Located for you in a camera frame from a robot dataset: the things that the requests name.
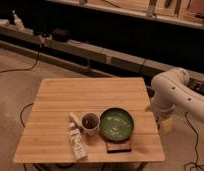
mug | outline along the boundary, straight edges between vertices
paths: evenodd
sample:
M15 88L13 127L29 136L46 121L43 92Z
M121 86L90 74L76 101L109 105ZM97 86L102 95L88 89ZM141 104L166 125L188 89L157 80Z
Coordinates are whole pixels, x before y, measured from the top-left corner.
M99 131L100 118L94 113L87 113L81 119L83 133L93 136Z

gray carpet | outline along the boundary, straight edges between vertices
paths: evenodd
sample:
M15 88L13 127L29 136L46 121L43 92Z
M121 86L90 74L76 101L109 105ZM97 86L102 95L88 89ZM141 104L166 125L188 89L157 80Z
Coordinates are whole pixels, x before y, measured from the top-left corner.
M0 70L12 68L28 68L34 59L0 49ZM39 62L37 67L28 72L12 72L0 74L0 171L22 171L22 165L12 163L13 154L22 133L19 120L21 109L34 101L37 89L43 78L51 77L85 77L84 75L59 68L54 65ZM24 113L28 117L31 108ZM149 163L145 171L179 171L183 164L195 160L194 144L195 134L184 119L185 110L177 108L173 115L173 129L167 135L161 134L166 160L159 163ZM191 122L197 128L199 140L200 163L204 163L204 125L193 117ZM101 164L77 164L68 170L73 171L99 171ZM137 164L108 164L105 171L134 170ZM28 171L35 171L28 164Z

cable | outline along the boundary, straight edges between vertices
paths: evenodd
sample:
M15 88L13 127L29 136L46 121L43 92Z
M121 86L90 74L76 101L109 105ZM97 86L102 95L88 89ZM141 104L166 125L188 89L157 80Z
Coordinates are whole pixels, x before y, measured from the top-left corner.
M25 107L23 107L23 109L20 112L20 121L21 121L21 124L22 124L23 128L25 128L25 124L23 122L22 114L23 114L23 112L25 111L26 108L28 108L29 106L32 106L32 105L33 105L33 103L30 103L30 104L26 105Z
M189 9L191 3L192 3L192 0L189 0L189 3L188 3L188 5L187 5L187 9Z
M27 171L27 167L26 167L25 163L23 163L23 167L24 167L24 170Z
M71 164L68 164L68 165L61 165L61 164L55 163L55 165L59 169L69 169L69 168L73 167L75 165L75 163L71 163Z
M104 169L105 169L105 163L103 163L101 171L104 171Z
M195 143L195 147L194 147L194 148L195 148L195 153L196 153L196 160L195 160L195 162L189 162L189 163L184 164L184 170L186 171L187 166L192 165L192 166L190 167L190 169L189 169L190 171L191 171L192 169L194 169L194 168L195 168L197 171L199 171L199 169L202 170L202 171L204 171L204 164L202 164L202 165L199 165L199 164L198 164L199 155L198 155L198 149L197 149L197 147L198 147L198 141L199 141L199 134L198 134L198 132L196 131L195 127L194 127L194 126L191 124L191 122L188 120L187 114L188 114L188 112L185 113L186 121L188 122L188 124L189 124L190 128L193 130L193 132L196 134L196 143Z
M37 170L37 171L43 171L42 169L41 169L41 167L39 167L37 164L33 164L33 166L35 167L35 169Z
M39 61L39 56L40 56L40 51L38 50L37 57L36 57L36 61L35 61L35 63L34 63L30 68L3 70L3 71L0 71L0 74L6 73L6 72L15 72L15 71L30 71L30 70L32 70L33 68L35 68L35 66L37 65L37 63L38 63L38 61Z
M101 1L104 1L104 2L106 2L106 3L108 3L108 4L112 5L112 6L114 6L114 7L116 7L116 8L121 8L120 6L114 4L114 3L110 2L110 1L107 1L107 0L101 0Z
M144 68L144 65L146 63L147 59L145 58L143 63L141 64L141 66L139 67L139 70L138 70L138 75L139 76L142 76L142 69Z

tabletop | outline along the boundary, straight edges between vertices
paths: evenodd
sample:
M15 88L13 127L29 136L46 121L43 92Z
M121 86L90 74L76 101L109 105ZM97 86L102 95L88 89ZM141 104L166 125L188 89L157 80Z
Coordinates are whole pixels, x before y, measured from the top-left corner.
M134 120L131 152L107 153L98 135L82 136L88 153L83 163L163 161L164 153L142 78L44 79L14 155L15 163L73 163L69 113L100 115L111 107Z

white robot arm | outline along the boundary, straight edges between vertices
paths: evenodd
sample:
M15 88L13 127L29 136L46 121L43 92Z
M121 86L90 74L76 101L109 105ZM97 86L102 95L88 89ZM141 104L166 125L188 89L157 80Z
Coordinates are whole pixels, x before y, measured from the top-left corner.
M183 68L174 68L152 79L155 95L151 107L159 117L169 116L175 105L182 106L204 123L204 96L187 87L189 74Z

